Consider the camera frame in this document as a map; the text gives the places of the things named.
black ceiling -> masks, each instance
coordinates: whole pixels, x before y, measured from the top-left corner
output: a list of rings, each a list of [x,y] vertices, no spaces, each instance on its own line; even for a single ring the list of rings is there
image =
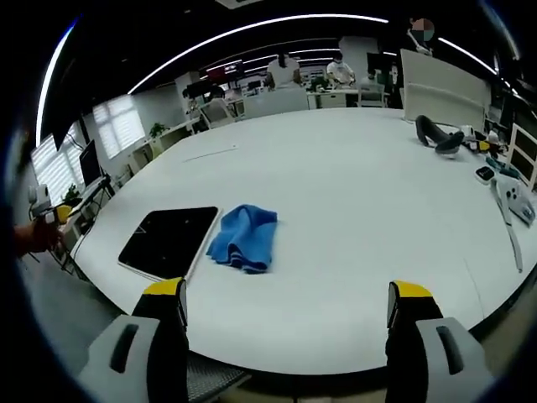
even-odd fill
[[[91,110],[93,105],[127,93],[147,74],[191,46],[230,29],[271,18],[305,13],[348,13],[386,18],[390,23],[323,18],[251,29],[191,52],[163,69],[137,91],[155,88],[187,71],[214,65],[219,60],[231,60],[229,58],[242,52],[282,42],[324,39],[315,46],[298,43],[290,44],[288,48],[302,50],[334,47],[343,35],[369,36],[378,38],[384,50],[396,51],[411,16],[431,19],[436,35],[457,43],[489,65],[493,64],[493,51],[498,44],[493,40],[490,24],[477,5],[470,1],[431,0],[426,2],[426,6],[421,3],[264,0],[229,10],[214,0],[139,0],[99,1],[84,7],[63,9],[63,24],[52,26],[39,22],[44,27],[39,35],[56,38],[49,42],[49,46],[39,48],[39,60],[45,65],[62,30],[76,15],[80,16],[56,65],[47,98],[43,135],[64,127],[67,121],[73,122],[77,114]],[[246,60],[272,53],[268,49],[253,51],[248,53]],[[439,44],[435,56],[451,60],[474,74],[486,75],[481,66],[443,44]]]

ceiling light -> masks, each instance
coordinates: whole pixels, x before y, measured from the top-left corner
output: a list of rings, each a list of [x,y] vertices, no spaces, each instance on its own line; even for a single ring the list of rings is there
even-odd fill
[[[235,63],[239,63],[241,61],[242,61],[241,59],[235,60],[235,61],[229,61],[227,63],[224,63],[223,65],[215,65],[214,67],[211,67],[210,69],[206,69],[206,71],[216,70],[216,69],[219,69],[220,67],[224,67],[226,65],[234,65]]]
[[[245,72],[245,73],[249,73],[250,71],[256,71],[256,70],[266,69],[267,67],[269,67],[269,65],[264,65],[264,66],[262,66],[262,67],[256,67],[255,69],[245,70],[244,72]]]
[[[309,50],[296,50],[295,52],[289,52],[290,55],[297,53],[307,53],[307,52],[339,52],[339,49],[309,49]]]
[[[333,58],[332,57],[317,57],[316,59],[300,59],[297,61],[301,63],[303,61],[318,61],[318,60],[333,60]]]
[[[388,20],[383,19],[383,18],[375,18],[375,17],[368,17],[368,16],[364,16],[364,15],[354,15],[354,14],[331,14],[331,13],[326,13],[326,14],[293,15],[293,16],[290,16],[290,17],[274,18],[274,19],[269,19],[267,21],[261,21],[259,23],[255,23],[255,24],[244,25],[243,27],[232,29],[231,31],[224,32],[223,34],[213,36],[212,38],[204,40],[203,42],[200,42],[199,44],[196,44],[196,45],[192,46],[191,48],[185,50],[184,52],[179,53],[176,57],[168,60],[166,63],[164,63],[163,65],[161,65],[160,67],[158,67],[157,69],[152,71],[150,74],[145,76],[138,84],[136,84],[133,88],[130,89],[128,94],[129,95],[132,94],[134,91],[136,91],[136,89],[139,86],[144,84],[147,80],[149,80],[151,77],[153,77],[159,71],[161,71],[164,68],[166,68],[168,65],[171,65],[174,61],[180,59],[184,55],[188,55],[190,52],[192,52],[192,51],[194,51],[196,49],[199,49],[202,46],[205,46],[206,44],[210,44],[210,43],[212,43],[212,42],[214,42],[216,40],[225,38],[225,37],[227,37],[229,35],[233,35],[233,34],[237,34],[237,33],[242,32],[242,31],[246,31],[247,29],[257,28],[257,27],[261,27],[261,26],[269,25],[269,24],[283,23],[284,21],[294,21],[296,19],[308,19],[308,18],[348,18],[348,19],[361,19],[361,20],[365,20],[365,21],[372,21],[372,22],[382,23],[382,24],[387,24],[388,23]]]
[[[457,46],[456,44],[450,42],[449,40],[447,39],[444,39],[444,38],[439,38],[438,39],[440,42],[443,42],[445,44],[448,44],[449,46],[451,46],[453,49],[456,49],[458,50],[459,52],[465,54],[466,56],[474,59],[477,63],[479,63],[480,65],[482,65],[483,67],[485,67],[487,70],[489,70],[491,73],[493,73],[495,76],[498,74],[490,65],[488,65],[487,63],[485,63],[483,60],[481,59],[478,59],[476,56],[472,55],[470,52],[468,52],[467,50],[464,50],[462,47],[460,46]]]
[[[244,65],[247,65],[248,63],[252,63],[253,61],[258,61],[258,60],[264,60],[264,59],[270,59],[272,57],[277,57],[278,55],[270,55],[270,56],[264,56],[264,57],[258,57],[257,59],[251,59],[251,60],[247,60],[245,62],[243,62]]]
[[[58,46],[56,46],[56,49],[54,53],[52,54],[52,57],[50,58],[47,71],[46,73],[44,73],[43,86],[41,87],[41,95],[39,95],[39,104],[37,107],[37,122],[35,124],[35,146],[36,147],[39,147],[39,145],[41,144],[41,128],[43,126],[44,103],[47,99],[47,92],[49,92],[50,80],[52,79],[52,73],[54,72],[54,68],[56,67],[58,58],[60,57],[61,50],[63,49],[64,44],[67,41],[67,37],[69,37],[70,32],[75,27],[75,24],[76,24],[76,20],[67,29],[67,31],[64,34],[64,37],[58,43]]]

black tablet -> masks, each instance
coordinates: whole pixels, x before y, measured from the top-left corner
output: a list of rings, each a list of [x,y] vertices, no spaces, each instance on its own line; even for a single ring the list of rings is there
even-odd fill
[[[216,207],[151,212],[119,254],[119,263],[151,277],[186,277],[217,216]]]

window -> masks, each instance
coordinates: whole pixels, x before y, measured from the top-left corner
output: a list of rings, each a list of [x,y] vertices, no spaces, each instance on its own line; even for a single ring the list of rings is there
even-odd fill
[[[48,186],[53,206],[63,202],[69,186],[75,184],[82,187],[84,184],[79,161],[81,149],[73,142],[73,139],[77,138],[77,133],[78,125],[74,123],[59,151],[56,151],[52,135],[32,151],[32,165],[37,182]]]
[[[94,107],[93,116],[108,158],[144,136],[138,111],[129,95]]]

blue cloth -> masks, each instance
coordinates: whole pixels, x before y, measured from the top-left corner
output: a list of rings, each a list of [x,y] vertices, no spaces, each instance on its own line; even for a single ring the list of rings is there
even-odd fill
[[[222,217],[221,230],[207,255],[249,274],[264,273],[272,261],[272,243],[278,214],[242,204]]]

